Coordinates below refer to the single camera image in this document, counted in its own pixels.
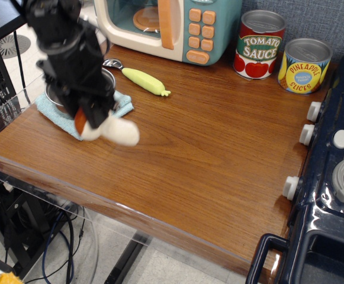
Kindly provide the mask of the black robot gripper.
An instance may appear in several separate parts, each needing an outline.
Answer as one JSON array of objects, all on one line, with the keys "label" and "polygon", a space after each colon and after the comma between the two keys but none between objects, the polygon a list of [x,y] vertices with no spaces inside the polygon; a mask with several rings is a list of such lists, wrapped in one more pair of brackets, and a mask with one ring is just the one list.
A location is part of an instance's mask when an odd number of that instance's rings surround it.
[{"label": "black robot gripper", "polygon": [[95,27],[80,18],[80,1],[27,1],[26,20],[47,59],[37,62],[71,117],[83,112],[92,128],[108,117],[114,86],[102,72]]}]

